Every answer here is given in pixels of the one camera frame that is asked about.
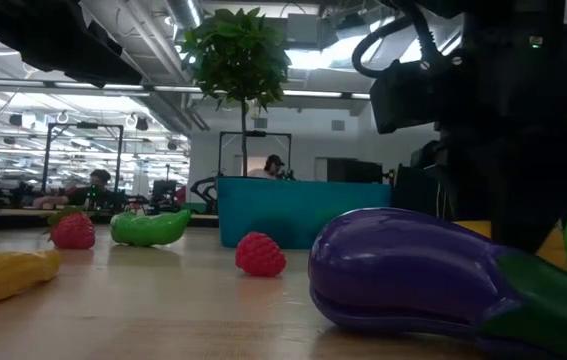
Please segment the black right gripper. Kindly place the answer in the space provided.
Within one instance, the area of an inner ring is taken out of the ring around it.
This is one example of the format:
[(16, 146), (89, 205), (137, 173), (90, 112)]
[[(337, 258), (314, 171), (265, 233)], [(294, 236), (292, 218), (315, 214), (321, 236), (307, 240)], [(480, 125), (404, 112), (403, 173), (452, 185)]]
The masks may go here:
[[(401, 15), (371, 41), (413, 28), (420, 55), (371, 71), (376, 129), (438, 125), (452, 218), (488, 220), (479, 140), (532, 133), (567, 141), (567, 0), (382, 1)], [(496, 166), (493, 234), (534, 253), (567, 213), (567, 148), (502, 149)]]

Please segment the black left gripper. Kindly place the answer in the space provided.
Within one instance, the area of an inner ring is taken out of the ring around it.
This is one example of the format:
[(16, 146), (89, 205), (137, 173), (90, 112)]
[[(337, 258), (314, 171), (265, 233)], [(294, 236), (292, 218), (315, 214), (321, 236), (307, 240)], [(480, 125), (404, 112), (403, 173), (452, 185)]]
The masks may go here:
[(61, 71), (97, 88), (139, 85), (142, 75), (122, 58), (122, 47), (80, 0), (0, 0), (0, 42), (42, 71)]

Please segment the yellow banana toy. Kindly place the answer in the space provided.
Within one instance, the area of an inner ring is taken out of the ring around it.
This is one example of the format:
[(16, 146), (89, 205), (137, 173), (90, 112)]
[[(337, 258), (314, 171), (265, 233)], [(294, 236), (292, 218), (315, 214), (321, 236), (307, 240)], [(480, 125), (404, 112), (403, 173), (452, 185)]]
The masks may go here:
[[(487, 220), (456, 221), (457, 225), (465, 227), (480, 235), (491, 238), (491, 222)], [(567, 271), (567, 251), (564, 241), (563, 228), (560, 222), (550, 231), (536, 255), (545, 261)]]

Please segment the purple eggplant toy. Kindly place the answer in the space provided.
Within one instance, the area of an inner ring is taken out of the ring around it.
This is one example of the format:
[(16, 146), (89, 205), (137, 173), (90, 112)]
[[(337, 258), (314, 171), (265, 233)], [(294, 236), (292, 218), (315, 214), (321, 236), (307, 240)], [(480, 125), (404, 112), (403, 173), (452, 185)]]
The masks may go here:
[(567, 272), (454, 223), (395, 208), (345, 213), (318, 234), (308, 276), (318, 310), (345, 329), (567, 360)]

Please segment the red strawberry green leaves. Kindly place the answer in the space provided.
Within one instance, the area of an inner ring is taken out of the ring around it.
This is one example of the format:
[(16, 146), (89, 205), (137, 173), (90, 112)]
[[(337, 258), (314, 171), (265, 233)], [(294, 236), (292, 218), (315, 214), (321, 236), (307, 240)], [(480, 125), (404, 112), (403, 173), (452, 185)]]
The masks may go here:
[(91, 249), (96, 239), (92, 215), (81, 207), (65, 207), (46, 214), (49, 240), (60, 249)]

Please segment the blue plastic tupperware container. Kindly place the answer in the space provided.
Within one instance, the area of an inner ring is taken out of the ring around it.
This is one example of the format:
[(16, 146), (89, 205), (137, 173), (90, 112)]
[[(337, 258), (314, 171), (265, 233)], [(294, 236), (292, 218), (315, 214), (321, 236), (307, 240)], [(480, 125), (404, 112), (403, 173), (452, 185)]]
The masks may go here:
[(386, 184), (223, 177), (217, 181), (220, 241), (235, 248), (245, 235), (259, 232), (282, 249), (309, 249), (335, 217), (390, 201)]

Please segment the yellow corn toy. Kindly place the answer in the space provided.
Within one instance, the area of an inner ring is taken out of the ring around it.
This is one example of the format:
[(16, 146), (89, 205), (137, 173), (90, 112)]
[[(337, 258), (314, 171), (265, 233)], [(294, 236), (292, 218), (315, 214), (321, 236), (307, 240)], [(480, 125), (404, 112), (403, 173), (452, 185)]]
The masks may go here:
[(52, 280), (57, 276), (61, 262), (57, 250), (0, 252), (0, 300)]

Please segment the small red raspberry toy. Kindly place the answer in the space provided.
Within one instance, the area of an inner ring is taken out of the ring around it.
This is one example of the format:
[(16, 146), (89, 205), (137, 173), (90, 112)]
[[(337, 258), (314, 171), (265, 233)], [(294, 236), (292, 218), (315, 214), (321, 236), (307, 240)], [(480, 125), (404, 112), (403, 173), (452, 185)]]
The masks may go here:
[(264, 233), (250, 232), (237, 245), (235, 265), (250, 276), (276, 277), (286, 264), (278, 244)]

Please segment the black panel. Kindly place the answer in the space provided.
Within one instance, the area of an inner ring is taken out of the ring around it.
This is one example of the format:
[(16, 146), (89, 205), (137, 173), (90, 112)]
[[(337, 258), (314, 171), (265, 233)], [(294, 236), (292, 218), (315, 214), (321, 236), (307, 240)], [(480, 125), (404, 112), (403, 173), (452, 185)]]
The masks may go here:
[(391, 206), (431, 216), (440, 211), (439, 182), (421, 169), (400, 166), (396, 172)]

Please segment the person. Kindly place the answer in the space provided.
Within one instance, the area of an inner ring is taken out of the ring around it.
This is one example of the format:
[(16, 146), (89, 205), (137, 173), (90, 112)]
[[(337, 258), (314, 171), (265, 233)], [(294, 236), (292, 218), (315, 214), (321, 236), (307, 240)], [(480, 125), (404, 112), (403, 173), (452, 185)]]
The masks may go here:
[(282, 177), (282, 169), (285, 163), (282, 161), (281, 157), (272, 154), (269, 155), (265, 161), (262, 168), (255, 168), (247, 173), (248, 177), (253, 178), (265, 178), (265, 179), (277, 179)]
[(83, 206), (93, 196), (93, 200), (99, 206), (108, 201), (111, 193), (106, 185), (111, 175), (106, 170), (97, 169), (90, 174), (90, 185), (87, 187), (72, 187), (67, 189), (63, 195), (46, 195), (38, 197), (33, 202), (33, 207), (44, 208), (45, 206)]

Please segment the green artificial plant black pot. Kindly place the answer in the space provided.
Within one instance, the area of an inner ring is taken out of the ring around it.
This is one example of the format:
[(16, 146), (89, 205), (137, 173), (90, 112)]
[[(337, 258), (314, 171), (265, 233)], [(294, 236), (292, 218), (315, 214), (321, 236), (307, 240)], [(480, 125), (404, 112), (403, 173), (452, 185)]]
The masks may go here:
[(247, 131), (250, 103), (266, 111), (282, 100), (291, 60), (282, 32), (266, 24), (258, 8), (218, 9), (184, 33), (182, 67), (189, 69), (204, 97), (217, 105), (237, 103), (241, 133)]

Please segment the black cabinet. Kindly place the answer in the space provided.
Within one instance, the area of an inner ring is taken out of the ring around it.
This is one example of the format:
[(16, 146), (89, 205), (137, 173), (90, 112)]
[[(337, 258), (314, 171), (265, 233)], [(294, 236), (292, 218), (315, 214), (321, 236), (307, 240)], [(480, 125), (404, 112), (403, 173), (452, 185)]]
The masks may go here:
[(327, 160), (327, 181), (381, 184), (383, 170), (380, 164), (373, 162), (330, 158)]

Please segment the black rig frame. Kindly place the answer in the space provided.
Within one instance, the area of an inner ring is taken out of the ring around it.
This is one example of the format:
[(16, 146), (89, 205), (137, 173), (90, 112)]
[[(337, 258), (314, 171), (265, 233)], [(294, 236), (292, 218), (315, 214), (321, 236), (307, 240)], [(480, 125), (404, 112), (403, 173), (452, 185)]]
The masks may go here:
[[(251, 140), (265, 145), (266, 140), (277, 143), (281, 150), (267, 150), (261, 155), (252, 156), (248, 152)], [(218, 136), (217, 175), (247, 176), (255, 168), (262, 168), (269, 155), (281, 157), (285, 166), (279, 180), (294, 180), (294, 171), (290, 168), (292, 154), (292, 135), (289, 133), (271, 133), (262, 130), (222, 131)]]
[(114, 137), (114, 140), (118, 141), (117, 144), (117, 153), (116, 153), (116, 167), (115, 167), (115, 180), (114, 180), (114, 192), (118, 191), (119, 187), (119, 176), (120, 176), (120, 169), (121, 169), (121, 160), (122, 160), (122, 150), (123, 150), (123, 135), (124, 135), (124, 128), (122, 125), (108, 125), (108, 124), (99, 124), (99, 123), (92, 123), (87, 121), (81, 121), (78, 123), (60, 123), (60, 122), (52, 122), (48, 124), (47, 129), (47, 136), (46, 136), (46, 146), (44, 152), (44, 165), (43, 165), (43, 172), (42, 172), (42, 184), (41, 184), (41, 191), (45, 193), (47, 191), (48, 185), (48, 172), (49, 172), (49, 165), (50, 165), (50, 156), (51, 156), (51, 145), (54, 140), (56, 140), (59, 136), (61, 136), (68, 128), (76, 127), (77, 129), (83, 130), (98, 130), (99, 128), (107, 128), (107, 129), (117, 129), (119, 134)]

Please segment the black aluminium table frame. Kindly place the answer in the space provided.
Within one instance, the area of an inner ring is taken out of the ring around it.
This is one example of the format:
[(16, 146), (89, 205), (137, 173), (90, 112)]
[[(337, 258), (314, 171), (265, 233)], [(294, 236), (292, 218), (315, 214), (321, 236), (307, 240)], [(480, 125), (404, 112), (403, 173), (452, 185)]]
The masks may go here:
[[(61, 212), (58, 209), (10, 208), (1, 206), (0, 199), (0, 230), (47, 228), (48, 220)], [(94, 224), (108, 224), (114, 213), (111, 211), (84, 210)], [(189, 222), (190, 227), (218, 228), (218, 215), (199, 214), (194, 212)]]

